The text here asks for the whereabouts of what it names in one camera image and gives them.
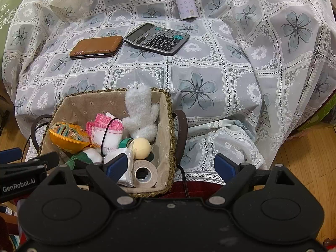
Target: basket handle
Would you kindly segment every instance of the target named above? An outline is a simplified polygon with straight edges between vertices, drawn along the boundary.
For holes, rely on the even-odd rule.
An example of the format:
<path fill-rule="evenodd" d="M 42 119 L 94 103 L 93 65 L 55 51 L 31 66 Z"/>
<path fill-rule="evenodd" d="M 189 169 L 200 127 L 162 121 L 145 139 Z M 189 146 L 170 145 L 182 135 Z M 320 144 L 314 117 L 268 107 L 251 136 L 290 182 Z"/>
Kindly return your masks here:
<path fill-rule="evenodd" d="M 50 114 L 43 114 L 41 116 L 39 116 L 38 118 L 36 118 L 33 122 L 33 125 L 31 126 L 32 128 L 30 129 L 30 135 L 32 138 L 32 143 L 35 147 L 35 149 L 37 150 L 37 152 L 40 151 L 40 145 L 37 143 L 37 139 L 36 139 L 36 128 L 37 125 L 39 123 L 40 120 L 44 119 L 44 118 L 51 118 L 52 116 Z"/>
<path fill-rule="evenodd" d="M 177 142 L 175 147 L 175 153 L 174 156 L 176 158 L 176 165 L 180 164 L 180 161 L 182 159 L 185 144 L 187 142 L 187 136 L 188 136 L 188 122 L 187 117 L 185 116 L 185 113 L 182 110 L 175 110 L 173 113 L 173 118 L 176 118 L 179 120 L 179 133 L 177 135 Z"/>

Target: basket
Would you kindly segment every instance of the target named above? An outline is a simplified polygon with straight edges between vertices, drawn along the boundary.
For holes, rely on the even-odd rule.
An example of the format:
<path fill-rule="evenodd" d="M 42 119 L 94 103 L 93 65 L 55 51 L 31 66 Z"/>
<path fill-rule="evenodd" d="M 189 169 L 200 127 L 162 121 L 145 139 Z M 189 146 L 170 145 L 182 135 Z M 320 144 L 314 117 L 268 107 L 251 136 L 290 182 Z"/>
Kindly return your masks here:
<path fill-rule="evenodd" d="M 63 121 L 80 125 L 83 129 L 87 121 L 94 121 L 98 113 L 109 112 L 119 119 L 128 117 L 125 105 L 126 88 L 107 89 L 99 91 L 82 92 L 67 96 L 57 106 L 53 115 L 39 116 L 32 125 L 32 143 L 38 151 L 38 155 L 56 151 L 60 156 L 60 165 L 70 158 L 71 155 L 64 153 L 54 145 L 49 137 L 48 129 L 56 122 Z M 176 164 L 179 164 L 186 143 L 188 133 L 187 120 L 183 111 L 172 112 L 172 104 L 169 94 L 157 88 L 152 88 L 152 103 L 159 103 L 159 116 L 157 119 L 158 132 L 152 152 L 152 163 L 158 170 L 158 181 L 152 188 L 126 188 L 122 187 L 133 197 L 153 197 L 164 194 L 171 190 L 175 175 Z M 175 148 L 174 118 L 179 120 L 179 133 Z M 43 118 L 51 118 L 39 146 L 36 141 L 35 129 L 38 122 Z"/>

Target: yellow ball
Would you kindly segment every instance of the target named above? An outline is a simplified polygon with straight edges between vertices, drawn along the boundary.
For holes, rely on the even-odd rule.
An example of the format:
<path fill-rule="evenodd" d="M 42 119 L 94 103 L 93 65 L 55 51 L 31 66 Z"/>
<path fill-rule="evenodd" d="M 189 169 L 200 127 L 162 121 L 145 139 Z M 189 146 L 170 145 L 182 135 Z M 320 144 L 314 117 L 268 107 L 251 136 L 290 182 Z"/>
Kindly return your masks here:
<path fill-rule="evenodd" d="M 135 138 L 132 144 L 134 159 L 145 159 L 151 153 L 151 144 L 145 138 Z"/>

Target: woven basket rim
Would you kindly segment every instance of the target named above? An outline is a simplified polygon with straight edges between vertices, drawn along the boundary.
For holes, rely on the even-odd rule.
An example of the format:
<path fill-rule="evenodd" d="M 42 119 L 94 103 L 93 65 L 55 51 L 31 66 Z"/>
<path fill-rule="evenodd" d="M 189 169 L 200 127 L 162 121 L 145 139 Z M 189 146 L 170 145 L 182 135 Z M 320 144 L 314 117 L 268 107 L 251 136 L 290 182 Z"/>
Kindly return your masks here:
<path fill-rule="evenodd" d="M 127 88 L 117 88 L 117 89 L 105 89 L 105 90 L 97 90 L 97 91 L 88 91 L 88 92 L 80 92 L 80 93 L 75 93 L 75 94 L 71 94 L 69 96 L 66 96 L 54 109 L 53 114 L 51 116 L 51 119 L 47 125 L 47 128 L 43 134 L 43 139 L 41 141 L 40 144 L 40 149 L 38 151 L 38 155 L 41 154 L 41 150 L 42 150 L 42 146 L 43 146 L 43 141 L 45 138 L 45 135 L 47 133 L 47 131 L 49 130 L 49 125 L 51 123 L 51 121 L 53 120 L 58 108 L 61 106 L 61 104 L 63 103 L 63 101 L 67 98 L 67 97 L 71 97 L 71 96 L 78 96 L 78 95 L 83 95 L 83 94 L 94 94 L 94 93 L 105 93 L 105 92 L 118 92 L 118 91 L 127 91 Z M 168 155 L 168 159 L 169 159 L 169 175 L 168 175 L 168 181 L 166 184 L 166 187 L 162 190 L 158 190 L 155 192 L 143 192 L 143 193 L 128 193 L 130 196 L 134 197 L 134 198 L 146 198 L 146 197 L 154 197 L 157 195 L 162 195 L 165 194 L 166 192 L 170 191 L 174 182 L 174 176 L 175 176 L 175 170 L 176 170 L 176 158 L 174 156 L 174 152 L 175 152 L 175 134 L 174 134 L 174 118 L 172 115 L 173 109 L 172 109 L 172 103 L 171 103 L 171 99 L 170 99 L 170 95 L 166 90 L 163 89 L 159 89 L 159 88 L 151 88 L 152 91 L 154 92 L 161 92 L 165 95 L 166 97 L 166 101 L 167 101 L 167 111 L 168 111 L 168 119 L 169 119 L 169 132 L 170 132 L 170 149 L 169 149 L 169 155 Z"/>

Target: teal calculator button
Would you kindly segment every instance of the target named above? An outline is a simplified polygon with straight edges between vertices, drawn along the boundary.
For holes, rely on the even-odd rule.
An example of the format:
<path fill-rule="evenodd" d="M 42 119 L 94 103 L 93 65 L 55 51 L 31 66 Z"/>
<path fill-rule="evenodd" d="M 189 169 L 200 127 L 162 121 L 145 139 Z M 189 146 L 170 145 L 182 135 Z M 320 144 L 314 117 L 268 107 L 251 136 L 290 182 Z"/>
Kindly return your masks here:
<path fill-rule="evenodd" d="M 174 39 L 183 39 L 183 37 L 180 36 L 180 35 L 175 35 L 173 38 L 174 38 Z"/>

